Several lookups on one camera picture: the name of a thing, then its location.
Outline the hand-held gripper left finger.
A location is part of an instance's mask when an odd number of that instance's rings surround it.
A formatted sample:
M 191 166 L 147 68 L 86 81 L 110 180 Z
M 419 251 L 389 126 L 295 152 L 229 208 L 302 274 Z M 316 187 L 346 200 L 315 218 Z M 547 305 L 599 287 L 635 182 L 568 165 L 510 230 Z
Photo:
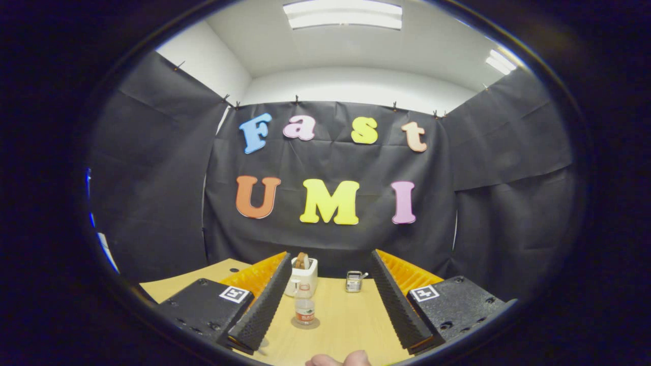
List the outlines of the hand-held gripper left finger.
M 291 270 L 291 254 L 281 252 L 224 280 L 197 279 L 156 311 L 202 342 L 252 355 L 270 328 Z

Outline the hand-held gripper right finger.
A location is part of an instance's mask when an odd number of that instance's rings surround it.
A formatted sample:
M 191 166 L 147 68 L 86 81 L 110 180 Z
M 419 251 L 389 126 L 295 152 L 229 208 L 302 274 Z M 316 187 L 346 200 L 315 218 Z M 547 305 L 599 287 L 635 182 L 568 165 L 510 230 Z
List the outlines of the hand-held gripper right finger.
M 447 280 L 390 253 L 371 253 L 371 275 L 402 348 L 411 355 L 462 338 L 509 310 L 465 276 Z

